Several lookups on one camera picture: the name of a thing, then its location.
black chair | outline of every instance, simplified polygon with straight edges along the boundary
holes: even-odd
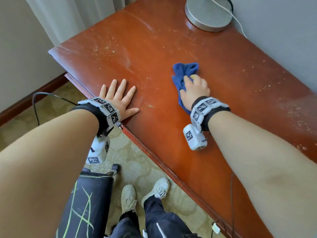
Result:
[[[119,165],[114,164],[110,172],[99,174],[83,168],[66,204],[56,238],[104,237],[113,176],[118,169]]]

wrist-worn device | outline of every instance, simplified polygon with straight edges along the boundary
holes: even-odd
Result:
[[[101,97],[86,99],[78,102],[75,109],[85,109],[92,112],[99,121],[99,130],[91,145],[86,163],[101,164],[106,160],[110,138],[108,134],[121,119],[119,110],[108,100]]]
[[[202,132],[209,130],[208,121],[220,111],[230,111],[230,108],[213,97],[201,96],[195,100],[191,112],[192,123],[183,129],[191,150],[201,150],[207,146],[207,140]]]

forearm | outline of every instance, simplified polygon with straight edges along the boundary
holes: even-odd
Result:
[[[0,206],[0,236],[17,237],[20,230],[27,237],[55,233],[98,127],[92,113],[74,110],[0,153],[0,180],[5,180],[0,183],[0,203],[12,204]]]
[[[291,144],[230,112],[216,113],[208,127],[273,236],[316,235],[317,165]]]

hand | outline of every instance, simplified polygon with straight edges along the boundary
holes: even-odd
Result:
[[[122,98],[123,92],[125,90],[125,86],[126,86],[126,80],[122,80],[117,92],[116,92],[116,86],[117,86],[117,80],[113,80],[108,93],[106,95],[106,91],[107,91],[107,87],[106,85],[102,85],[101,87],[101,91],[99,96],[105,100],[108,100],[110,103],[112,103],[120,112],[120,116],[121,119],[118,121],[122,121],[134,114],[136,114],[137,112],[139,112],[138,108],[130,108],[130,109],[126,109],[126,107],[129,105],[129,103],[131,102],[131,99],[133,97],[133,94],[135,92],[136,87],[133,86],[128,93],[126,94],[126,96],[124,98]]]
[[[208,84],[206,80],[200,78],[198,75],[191,75],[191,79],[189,77],[184,76],[184,83],[186,87],[186,91],[181,89],[180,98],[188,110],[192,110],[192,105],[196,99],[201,96],[209,96],[210,89],[208,88]]]

gray wall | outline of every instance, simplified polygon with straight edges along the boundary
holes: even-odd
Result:
[[[317,92],[317,0],[232,2],[248,39]]]
[[[0,0],[0,112],[64,71],[26,0]]]

